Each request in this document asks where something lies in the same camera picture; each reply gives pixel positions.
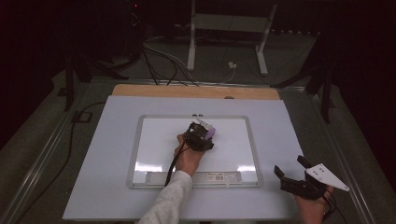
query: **table leg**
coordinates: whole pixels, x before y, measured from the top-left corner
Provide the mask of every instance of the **table leg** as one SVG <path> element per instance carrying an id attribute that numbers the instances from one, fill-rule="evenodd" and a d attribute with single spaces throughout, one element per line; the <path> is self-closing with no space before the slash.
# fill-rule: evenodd
<path id="1" fill-rule="evenodd" d="M 191 36 L 187 70 L 193 71 L 195 64 L 195 0 L 191 0 Z"/>
<path id="2" fill-rule="evenodd" d="M 273 4 L 271 8 L 270 15 L 267 17 L 267 22 L 265 24 L 264 32 L 262 34 L 262 42 L 260 45 L 256 46 L 257 61 L 260 67 L 260 74 L 262 76 L 268 75 L 267 65 L 265 64 L 264 55 L 262 51 L 264 50 L 265 42 L 267 41 L 268 35 L 270 33 L 272 21 L 276 12 L 277 4 Z"/>

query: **human hand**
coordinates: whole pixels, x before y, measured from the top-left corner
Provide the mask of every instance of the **human hand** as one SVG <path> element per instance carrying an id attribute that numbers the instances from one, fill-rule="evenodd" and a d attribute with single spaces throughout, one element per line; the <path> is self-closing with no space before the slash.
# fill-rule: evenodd
<path id="1" fill-rule="evenodd" d="M 326 199 L 329 199 L 331 192 L 334 191 L 334 187 L 328 186 L 327 191 L 324 194 Z M 322 223 L 323 214 L 326 212 L 327 203 L 323 198 L 317 200 L 307 200 L 300 196 L 294 195 L 294 199 L 297 202 L 297 206 L 300 211 L 300 218 L 304 224 L 318 224 Z"/>
<path id="2" fill-rule="evenodd" d="M 175 156 L 177 153 L 182 150 L 183 152 L 178 156 L 176 162 L 176 170 L 184 171 L 188 175 L 192 176 L 195 171 L 198 169 L 199 162 L 201 158 L 204 156 L 204 151 L 194 151 L 192 148 L 187 146 L 184 143 L 183 134 L 179 134 L 177 136 L 178 147 L 175 149 Z"/>

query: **cable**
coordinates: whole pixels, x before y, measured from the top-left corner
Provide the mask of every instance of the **cable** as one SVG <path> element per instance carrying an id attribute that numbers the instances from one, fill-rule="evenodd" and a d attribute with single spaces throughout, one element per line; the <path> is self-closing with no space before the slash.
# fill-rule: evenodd
<path id="1" fill-rule="evenodd" d="M 162 76 L 161 74 L 159 74 L 158 72 L 156 72 L 155 69 L 154 69 L 154 67 L 152 67 L 152 65 L 151 65 L 150 63 L 147 63 L 147 65 L 148 65 L 148 66 L 151 66 L 152 70 L 153 70 L 158 76 L 168 79 L 168 82 L 166 83 L 167 86 L 168 86 L 174 79 L 175 79 L 176 81 L 178 81 L 180 84 L 187 86 L 187 84 L 185 84 L 184 82 L 180 81 L 179 79 L 176 79 L 176 75 L 177 75 L 177 64 L 176 64 L 172 59 L 170 59 L 170 58 L 167 57 L 166 55 L 157 53 L 157 52 L 155 52 L 155 51 L 145 51 L 145 52 L 148 53 L 148 54 L 152 54 L 152 55 L 158 56 L 158 57 L 163 57 L 163 58 L 169 60 L 169 62 L 174 66 L 175 73 L 172 75 L 172 77 L 168 78 L 168 77 Z"/>
<path id="2" fill-rule="evenodd" d="M 172 160 L 171 165 L 169 166 L 168 175 L 166 176 L 166 181 L 165 181 L 165 185 L 164 185 L 165 187 L 169 184 L 169 181 L 171 180 L 171 176 L 172 176 L 172 173 L 173 173 L 173 169 L 175 168 L 175 165 L 176 165 L 176 162 L 177 162 L 177 160 L 178 160 L 178 157 L 179 157 L 179 156 L 181 155 L 181 153 L 183 153 L 185 150 L 189 149 L 189 147 L 187 147 L 187 148 L 181 150 L 181 149 L 184 147 L 185 143 L 186 143 L 186 142 L 183 141 L 183 143 L 181 144 L 181 146 L 180 146 L 180 148 L 179 148 L 179 150 L 178 150 L 178 153 L 176 154 L 176 156 L 175 156 L 174 159 Z"/>
<path id="3" fill-rule="evenodd" d="M 323 221 L 326 220 L 335 210 L 337 210 L 341 215 L 341 218 L 347 224 L 347 219 L 344 217 L 344 215 L 338 208 L 337 202 L 335 200 L 335 197 L 332 195 L 332 193 L 327 188 L 325 189 L 325 192 L 327 191 L 330 195 L 330 198 L 328 199 L 324 196 L 324 193 L 322 193 L 316 186 L 314 186 L 311 183 L 309 183 L 309 186 L 312 187 L 314 190 L 316 190 L 320 194 L 320 197 L 326 202 L 326 204 L 329 205 L 329 210 L 323 215 Z"/>
<path id="4" fill-rule="evenodd" d="M 227 82 L 233 80 L 233 78 L 235 77 L 235 69 L 236 68 L 233 68 L 233 75 L 227 81 L 220 82 L 220 84 L 227 83 Z"/>
<path id="5" fill-rule="evenodd" d="M 158 72 L 155 70 L 155 68 L 152 66 L 152 64 L 150 63 L 150 61 L 145 62 L 143 59 L 140 59 L 140 61 L 142 61 L 143 63 L 146 64 L 146 66 L 148 67 L 148 70 L 149 70 L 150 73 L 152 73 L 154 76 L 158 76 L 158 77 L 162 77 L 162 78 L 165 78 L 165 79 L 170 80 L 170 78 L 165 77 L 165 76 L 161 75 L 160 73 L 158 73 Z"/>
<path id="6" fill-rule="evenodd" d="M 95 106 L 95 105 L 102 105 L 105 104 L 106 102 L 98 102 L 94 103 L 91 105 L 87 105 L 84 107 L 81 111 L 79 111 L 74 117 L 73 117 L 73 122 L 72 122 L 72 128 L 70 131 L 70 139 L 69 139 L 69 147 L 68 147 L 68 152 L 67 152 L 67 158 L 64 161 L 64 165 L 61 167 L 61 169 L 58 171 L 56 176 L 48 183 L 48 185 L 38 194 L 38 196 L 25 208 L 25 210 L 22 212 L 22 214 L 19 216 L 17 221 L 15 222 L 16 224 L 20 223 L 23 217 L 32 209 L 33 205 L 41 198 L 41 196 L 44 195 L 44 193 L 52 186 L 52 184 L 55 182 L 56 179 L 61 175 L 62 171 L 66 167 L 67 163 L 69 163 L 71 154 L 72 154 L 72 147 L 73 147 L 73 133 L 74 133 L 74 128 L 77 123 L 77 120 L 81 117 L 81 115 L 87 110 L 88 108 Z"/>
<path id="7" fill-rule="evenodd" d="M 331 197 L 333 198 L 334 201 L 334 206 L 335 206 L 335 210 L 337 210 L 337 212 L 340 214 L 341 218 L 344 220 L 344 222 L 347 224 L 347 219 L 344 217 L 344 214 L 341 212 L 341 210 L 338 208 L 334 195 L 328 190 L 326 189 L 327 192 L 329 192 L 329 194 L 331 195 Z"/>
<path id="8" fill-rule="evenodd" d="M 168 53 L 165 53 L 165 52 L 162 52 L 162 51 L 159 51 L 159 50 L 157 50 L 157 49 L 153 49 L 153 48 L 151 48 L 149 45 L 147 45 L 147 44 L 144 43 L 144 42 L 143 42 L 143 45 L 145 46 L 144 49 L 152 50 L 152 51 L 157 52 L 157 53 L 160 53 L 160 54 L 162 54 L 162 55 L 164 55 L 164 56 L 168 56 L 168 57 L 171 57 L 171 58 L 175 58 L 178 62 L 180 62 L 181 64 L 183 64 L 184 68 L 187 70 L 187 65 L 184 64 L 178 57 L 176 57 L 176 56 L 174 56 L 174 55 L 171 55 L 171 54 L 168 54 Z M 191 82 L 191 83 L 192 83 L 193 85 L 195 85 L 195 86 L 199 86 L 199 85 L 196 84 L 195 82 L 199 83 L 200 81 L 194 79 L 194 78 L 191 76 L 191 74 L 190 74 L 189 71 L 187 71 L 187 74 L 188 74 L 189 76 L 186 76 L 186 74 L 184 73 L 183 69 L 180 67 L 180 65 L 178 65 L 178 63 L 176 63 L 176 66 L 179 68 L 179 70 L 180 70 L 181 73 L 184 75 L 184 77 L 185 77 L 186 79 L 189 80 L 189 82 Z"/>
<path id="9" fill-rule="evenodd" d="M 146 59 L 147 64 L 149 64 L 149 58 L 148 58 L 148 56 L 146 55 L 146 52 L 145 52 L 145 51 L 143 51 L 143 55 L 145 56 L 145 59 Z M 148 67 L 148 70 L 149 70 L 149 72 L 151 73 L 151 76 L 152 76 L 152 79 L 153 79 L 154 82 L 155 82 L 155 85 L 159 85 L 159 83 L 157 82 L 157 78 L 156 78 L 156 76 L 155 76 L 155 73 L 153 73 L 152 66 L 149 66 L 149 67 Z"/>

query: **sticker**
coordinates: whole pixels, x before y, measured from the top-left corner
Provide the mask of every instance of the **sticker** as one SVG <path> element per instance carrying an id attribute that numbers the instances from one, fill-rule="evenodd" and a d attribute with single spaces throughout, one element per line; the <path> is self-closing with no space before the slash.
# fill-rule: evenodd
<path id="1" fill-rule="evenodd" d="M 207 173 L 208 181 L 223 181 L 224 173 Z"/>

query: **black cable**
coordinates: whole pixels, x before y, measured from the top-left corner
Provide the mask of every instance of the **black cable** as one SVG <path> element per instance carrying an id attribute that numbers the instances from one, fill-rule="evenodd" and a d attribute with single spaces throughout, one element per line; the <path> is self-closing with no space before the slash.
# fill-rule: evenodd
<path id="1" fill-rule="evenodd" d="M 316 190 L 319 194 L 320 197 L 326 202 L 327 205 L 329 205 L 329 210 L 323 215 L 323 221 L 326 220 L 335 210 L 337 210 L 339 212 L 339 214 L 341 215 L 341 218 L 344 220 L 344 222 L 347 224 L 347 219 L 344 217 L 344 215 L 342 214 L 342 212 L 340 211 L 340 209 L 337 206 L 337 202 L 335 200 L 335 197 L 332 195 L 332 193 L 326 188 L 325 191 L 329 192 L 330 194 L 330 198 L 326 198 L 324 196 L 324 193 L 322 193 L 316 186 L 314 186 L 313 184 L 309 184 L 310 187 L 312 187 L 314 190 Z"/>
<path id="2" fill-rule="evenodd" d="M 143 49 L 156 52 L 156 53 L 158 53 L 158 54 L 163 55 L 164 58 L 167 58 L 168 60 L 173 61 L 173 62 L 175 63 L 175 65 L 177 66 L 177 68 L 180 70 L 180 72 L 183 74 L 183 76 L 184 76 L 190 83 L 192 83 L 192 84 L 195 85 L 195 86 L 199 86 L 198 84 L 196 84 L 196 83 L 194 82 L 194 80 L 192 80 L 190 77 L 188 77 L 188 76 L 186 75 L 186 73 L 184 73 L 183 69 L 180 67 L 180 65 L 179 65 L 177 62 L 175 62 L 173 59 L 171 59 L 170 57 L 168 57 L 166 54 L 163 54 L 162 52 L 159 52 L 158 50 L 155 50 L 155 49 L 150 49 L 150 48 L 145 48 L 145 47 L 143 47 Z"/>
<path id="3" fill-rule="evenodd" d="M 142 61 L 142 63 L 145 63 L 145 64 L 146 64 L 146 66 L 148 67 L 148 70 L 150 71 L 150 73 L 151 73 L 152 76 L 159 76 L 159 77 L 163 77 L 163 78 L 166 78 L 166 79 L 167 79 L 167 77 L 162 76 L 161 74 L 159 74 L 159 73 L 154 69 L 154 67 L 152 66 L 152 64 L 151 64 L 150 61 L 146 62 L 146 61 L 144 61 L 143 59 L 140 59 L 140 61 Z"/>
<path id="4" fill-rule="evenodd" d="M 183 153 L 185 150 L 190 149 L 189 147 L 183 149 L 184 145 L 185 145 L 185 141 L 183 141 L 183 143 L 181 144 L 178 153 L 175 155 L 174 159 L 172 160 L 171 165 L 169 166 L 169 170 L 168 170 L 168 175 L 166 176 L 166 181 L 165 181 L 165 187 L 169 184 L 169 181 L 171 181 L 171 176 L 173 173 L 173 169 L 175 168 L 176 162 L 178 160 L 178 157 L 181 155 L 181 153 Z"/>
<path id="5" fill-rule="evenodd" d="M 160 53 L 158 53 L 158 52 L 155 52 L 155 51 L 148 51 L 148 49 L 146 49 L 146 48 L 143 48 L 143 51 L 145 51 L 147 54 L 152 54 L 152 55 L 155 55 L 155 56 L 158 56 L 158 57 L 163 57 L 163 58 L 169 60 L 169 62 L 174 66 L 175 72 L 174 72 L 174 74 L 172 75 L 172 77 L 170 77 L 170 78 L 169 78 L 169 77 L 164 77 L 164 76 L 160 75 L 160 74 L 157 72 L 157 74 L 158 74 L 159 76 L 168 79 L 168 82 L 166 83 L 166 85 L 169 86 L 169 84 L 170 84 L 174 79 L 176 79 L 176 75 L 177 75 L 177 65 L 176 65 L 176 63 L 175 63 L 173 60 L 171 60 L 169 57 L 167 57 L 166 55 L 160 54 Z M 185 83 L 181 82 L 180 80 L 178 80 L 178 79 L 176 79 L 176 80 L 177 80 L 179 83 L 181 83 L 181 84 L 183 84 L 183 85 L 186 85 Z"/>
<path id="6" fill-rule="evenodd" d="M 326 191 L 329 192 L 329 194 L 330 194 L 331 197 L 333 198 L 335 210 L 337 210 L 337 212 L 340 214 L 341 218 L 342 218 L 342 219 L 344 220 L 344 222 L 347 224 L 347 219 L 344 217 L 344 214 L 343 214 L 343 213 L 341 212 L 341 210 L 338 208 L 338 206 L 337 206 L 337 204 L 336 204 L 336 201 L 335 201 L 335 198 L 334 198 L 334 195 L 333 195 L 328 189 L 326 189 Z"/>
<path id="7" fill-rule="evenodd" d="M 68 148 L 68 152 L 67 152 L 67 158 L 64 161 L 64 165 L 62 166 L 62 168 L 58 171 L 58 173 L 56 174 L 56 176 L 48 183 L 48 185 L 38 194 L 38 196 L 25 208 L 25 210 L 23 211 L 23 213 L 20 215 L 20 217 L 17 219 L 17 221 L 15 222 L 16 224 L 20 223 L 21 220 L 23 219 L 23 217 L 30 211 L 30 209 L 32 209 L 33 205 L 35 205 L 35 203 L 41 198 L 41 196 L 44 195 L 44 193 L 52 186 L 52 184 L 55 182 L 56 179 L 58 179 L 58 177 L 61 175 L 62 171 L 64 170 L 64 168 L 66 167 L 67 163 L 69 163 L 71 155 L 72 155 L 72 146 L 73 146 L 73 133 L 74 133 L 74 128 L 76 125 L 77 120 L 81 117 L 81 115 L 85 112 L 85 110 L 87 110 L 88 108 L 94 106 L 94 105 L 101 105 L 101 104 L 105 104 L 106 102 L 98 102 L 98 103 L 94 103 L 91 105 L 87 105 L 85 108 L 83 108 L 81 111 L 79 111 L 72 119 L 72 128 L 70 131 L 70 139 L 69 139 L 69 148 Z"/>
<path id="8" fill-rule="evenodd" d="M 142 51 L 142 52 L 143 52 L 143 55 L 144 55 L 144 57 L 146 59 L 146 62 L 149 63 L 149 58 L 146 55 L 146 52 L 145 51 Z M 159 85 L 158 82 L 157 82 L 157 78 L 156 78 L 155 74 L 153 73 L 153 71 L 151 69 L 152 69 L 152 66 L 149 66 L 148 70 L 151 73 L 152 79 L 154 79 L 155 85 Z"/>

